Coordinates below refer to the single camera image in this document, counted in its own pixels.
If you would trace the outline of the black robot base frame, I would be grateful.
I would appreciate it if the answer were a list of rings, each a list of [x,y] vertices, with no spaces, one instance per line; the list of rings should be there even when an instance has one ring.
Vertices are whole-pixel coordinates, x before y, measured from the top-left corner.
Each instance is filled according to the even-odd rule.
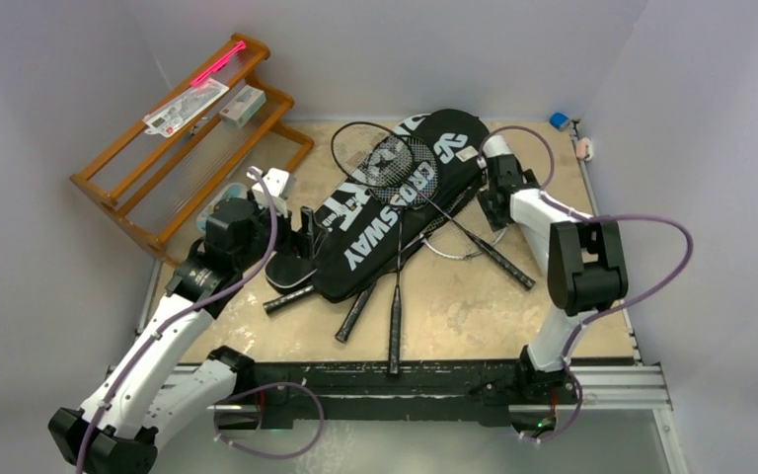
[[[563,427],[577,408],[650,410],[668,402],[661,371],[649,366],[580,361],[563,378],[527,384],[519,358],[406,361],[398,375],[381,361],[255,363],[263,383],[286,380],[292,387],[268,391],[262,402],[222,401],[207,408],[260,409],[267,429],[288,429],[298,420],[459,421],[530,434]],[[166,387],[196,369],[176,367]]]

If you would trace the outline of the black badminton racket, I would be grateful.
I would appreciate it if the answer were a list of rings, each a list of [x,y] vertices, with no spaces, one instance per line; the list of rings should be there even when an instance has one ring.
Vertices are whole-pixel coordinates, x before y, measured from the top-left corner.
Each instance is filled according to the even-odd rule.
[[[391,129],[383,125],[373,122],[354,121],[348,123],[337,130],[333,135],[331,151],[334,161],[341,171],[343,171],[350,179],[366,187],[369,192],[371,192],[371,188],[367,184],[364,173],[366,161],[368,155],[375,146],[387,137],[402,138],[404,136],[393,132]],[[424,200],[422,206],[407,209],[405,211],[405,217],[406,215],[425,207],[435,210],[437,216],[442,214],[448,221],[461,229],[482,250],[483,255],[491,258],[501,269],[507,272],[510,277],[527,289],[533,288],[535,285],[535,280],[533,278],[513,265],[503,254],[496,250],[495,247],[491,247],[478,237],[472,235],[466,228],[458,224],[446,211],[449,204],[457,198],[462,191],[457,187],[453,188],[445,183],[441,178],[436,159],[429,146],[428,149],[430,151],[430,165],[434,167],[436,171],[435,180],[429,188],[423,189],[420,194],[421,198]]]

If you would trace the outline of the black racket bag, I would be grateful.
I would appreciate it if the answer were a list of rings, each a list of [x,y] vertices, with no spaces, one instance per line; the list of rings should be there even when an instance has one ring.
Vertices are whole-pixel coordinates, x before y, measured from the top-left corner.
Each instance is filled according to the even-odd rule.
[[[392,130],[402,136],[415,136],[431,147],[441,178],[453,188],[475,197],[483,183],[483,172],[472,159],[462,160],[462,150],[482,143],[489,130],[477,117],[454,109],[408,118]],[[437,217],[429,207],[404,218],[403,245]],[[316,210],[315,218],[325,235],[316,257],[298,261],[281,255],[266,266],[266,278],[284,296],[312,284],[319,294],[338,303],[365,286],[380,268],[396,258],[398,215],[395,208],[383,205],[367,188],[352,180],[342,182]],[[296,283],[277,283],[277,272],[295,270]]]

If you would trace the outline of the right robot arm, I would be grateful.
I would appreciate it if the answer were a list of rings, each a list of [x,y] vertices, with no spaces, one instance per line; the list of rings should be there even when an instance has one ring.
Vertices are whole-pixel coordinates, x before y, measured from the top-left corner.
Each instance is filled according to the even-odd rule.
[[[478,200],[494,232],[517,224],[547,280],[552,306],[540,330],[522,350],[514,376],[517,394],[537,402],[567,360],[588,319],[623,299],[628,271],[617,223],[593,221],[539,189],[517,158],[498,152],[486,159],[488,186]]]

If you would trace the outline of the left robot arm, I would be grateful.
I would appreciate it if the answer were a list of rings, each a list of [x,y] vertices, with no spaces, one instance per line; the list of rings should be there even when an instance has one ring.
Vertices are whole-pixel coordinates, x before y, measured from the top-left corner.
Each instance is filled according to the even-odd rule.
[[[182,356],[291,234],[280,197],[229,197],[176,266],[150,322],[102,385],[48,430],[79,473],[148,473],[159,452],[213,403],[262,402],[292,382],[263,383],[253,359],[220,347],[192,375],[166,387]]]

